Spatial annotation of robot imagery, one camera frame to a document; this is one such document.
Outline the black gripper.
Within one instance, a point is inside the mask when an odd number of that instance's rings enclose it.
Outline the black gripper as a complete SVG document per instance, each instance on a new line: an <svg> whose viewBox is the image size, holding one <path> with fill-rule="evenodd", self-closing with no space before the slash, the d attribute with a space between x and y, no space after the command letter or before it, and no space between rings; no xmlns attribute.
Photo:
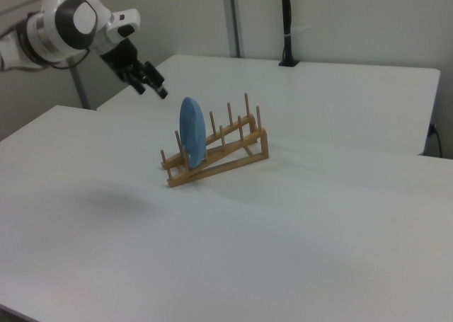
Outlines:
<svg viewBox="0 0 453 322"><path fill-rule="evenodd" d="M144 81L161 99L165 99L168 95L164 87L165 78L151 62L145 62L143 65L137 55L137 48L132 42L123 40L115 48L102 54L101 59L121 81L131 85L138 94L142 95L146 91L143 86Z"/></svg>

